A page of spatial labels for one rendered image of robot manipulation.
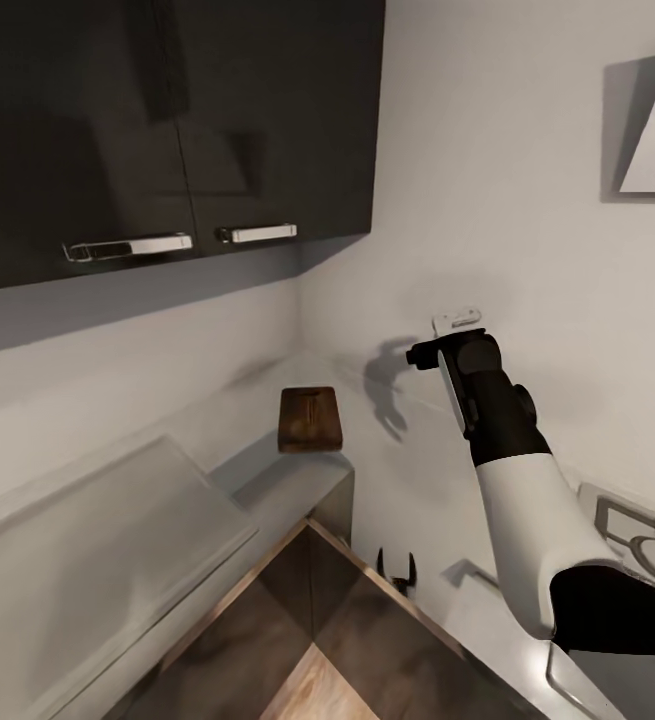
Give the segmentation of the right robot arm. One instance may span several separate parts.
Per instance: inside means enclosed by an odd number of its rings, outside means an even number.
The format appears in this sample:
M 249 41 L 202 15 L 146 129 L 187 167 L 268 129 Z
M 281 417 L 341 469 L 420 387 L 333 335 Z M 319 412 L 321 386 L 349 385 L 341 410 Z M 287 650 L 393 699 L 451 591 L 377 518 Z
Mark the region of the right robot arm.
M 437 312 L 406 353 L 441 368 L 482 492 L 502 595 L 535 639 L 554 642 L 627 720 L 655 720 L 655 587 L 622 568 L 537 427 L 527 388 L 501 370 L 481 312 Z

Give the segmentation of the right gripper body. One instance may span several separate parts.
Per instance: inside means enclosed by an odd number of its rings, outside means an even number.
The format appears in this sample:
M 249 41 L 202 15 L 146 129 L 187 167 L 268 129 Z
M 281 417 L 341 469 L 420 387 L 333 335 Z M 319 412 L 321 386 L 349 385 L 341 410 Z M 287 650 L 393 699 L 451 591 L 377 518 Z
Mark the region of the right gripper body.
M 446 340 L 446 336 L 440 337 L 433 341 L 424 341 L 424 343 L 416 343 L 412 347 L 415 354 L 416 367 L 420 371 L 424 369 L 433 369 L 439 367 L 438 363 L 438 347 Z

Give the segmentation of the cutting board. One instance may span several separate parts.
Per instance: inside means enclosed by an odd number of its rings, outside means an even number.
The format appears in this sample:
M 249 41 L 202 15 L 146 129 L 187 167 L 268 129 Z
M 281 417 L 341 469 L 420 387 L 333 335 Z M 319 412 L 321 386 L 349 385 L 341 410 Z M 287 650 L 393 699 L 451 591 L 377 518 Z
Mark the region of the cutting board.
M 330 447 L 343 443 L 333 387 L 286 388 L 281 393 L 280 449 Z

